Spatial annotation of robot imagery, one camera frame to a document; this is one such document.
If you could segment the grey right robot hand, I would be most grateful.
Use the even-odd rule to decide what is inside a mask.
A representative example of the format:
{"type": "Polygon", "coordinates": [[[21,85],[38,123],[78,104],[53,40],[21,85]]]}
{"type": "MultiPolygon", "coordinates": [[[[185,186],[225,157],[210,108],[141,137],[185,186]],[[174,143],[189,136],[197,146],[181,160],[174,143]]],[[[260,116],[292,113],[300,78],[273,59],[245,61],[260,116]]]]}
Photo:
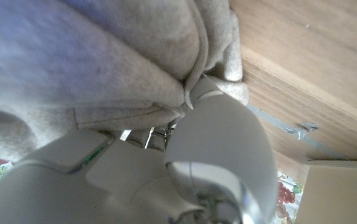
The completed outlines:
{"type": "Polygon", "coordinates": [[[207,77],[167,142],[78,130],[0,179],[0,223],[269,223],[277,171],[259,120],[207,77]]]}

